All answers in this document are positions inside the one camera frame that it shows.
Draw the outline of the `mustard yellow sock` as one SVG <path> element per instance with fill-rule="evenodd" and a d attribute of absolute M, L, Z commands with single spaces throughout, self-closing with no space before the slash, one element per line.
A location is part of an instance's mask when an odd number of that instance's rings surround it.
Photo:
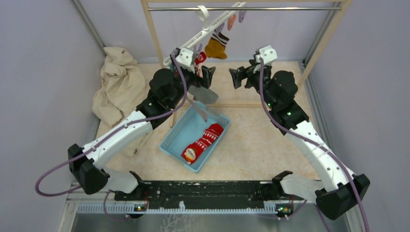
<path fill-rule="evenodd" d="M 226 59 L 228 56 L 225 53 L 225 50 L 229 40 L 230 39 L 221 32 L 218 34 L 213 33 L 205 46 L 206 56 L 208 58 L 217 58 L 221 60 Z"/>

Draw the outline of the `white plastic clip hanger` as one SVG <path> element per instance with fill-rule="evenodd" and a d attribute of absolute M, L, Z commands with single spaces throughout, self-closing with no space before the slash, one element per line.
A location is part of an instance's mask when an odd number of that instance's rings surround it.
<path fill-rule="evenodd" d="M 246 7 L 246 2 L 236 2 L 230 7 Z M 192 49 L 194 45 L 199 44 L 201 40 L 203 40 L 206 36 L 210 35 L 214 32 L 215 28 L 217 28 L 221 23 L 225 23 L 228 19 L 235 13 L 239 11 L 223 11 L 217 18 L 210 21 L 209 19 L 209 12 L 204 10 L 205 6 L 203 4 L 197 5 L 195 7 L 200 7 L 201 11 L 196 11 L 197 17 L 202 21 L 202 29 L 198 31 L 192 38 L 190 38 L 187 42 L 183 45 L 179 46 L 178 48 L 186 47 Z"/>

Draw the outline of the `red Santa Christmas sock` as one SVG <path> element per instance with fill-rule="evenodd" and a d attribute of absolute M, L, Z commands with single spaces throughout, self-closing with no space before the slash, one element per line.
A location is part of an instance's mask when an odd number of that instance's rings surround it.
<path fill-rule="evenodd" d="M 204 130 L 202 137 L 188 145 L 182 152 L 181 157 L 188 165 L 195 163 L 201 154 L 209 148 L 224 132 L 224 128 L 218 124 L 212 124 Z"/>

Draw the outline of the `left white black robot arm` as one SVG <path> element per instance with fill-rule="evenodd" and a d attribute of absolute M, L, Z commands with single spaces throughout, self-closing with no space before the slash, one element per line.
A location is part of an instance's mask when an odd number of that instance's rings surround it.
<path fill-rule="evenodd" d="M 135 172 L 110 171 L 106 164 L 131 142 L 142 138 L 176 111 L 177 104 L 186 95 L 187 88 L 196 87 L 209 90 L 216 67 L 202 66 L 202 75 L 187 69 L 157 70 L 149 81 L 147 98 L 131 114 L 95 141 L 80 147 L 77 144 L 68 149 L 68 157 L 73 162 L 69 169 L 80 188 L 87 195 L 102 189 L 121 191 L 133 200 L 144 196 L 142 179 Z"/>

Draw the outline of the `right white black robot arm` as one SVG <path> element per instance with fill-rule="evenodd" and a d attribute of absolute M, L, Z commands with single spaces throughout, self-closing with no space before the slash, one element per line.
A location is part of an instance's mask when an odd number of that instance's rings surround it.
<path fill-rule="evenodd" d="M 290 171 L 273 178 L 272 192 L 278 199 L 295 195 L 317 205 L 329 219 L 335 220 L 358 206 L 363 221 L 366 213 L 362 199 L 370 185 L 365 174 L 356 175 L 333 153 L 316 132 L 305 111 L 294 99 L 298 87 L 289 71 L 271 73 L 271 66 L 259 65 L 230 69 L 235 88 L 255 88 L 271 122 L 302 152 L 319 176 L 306 179 Z"/>

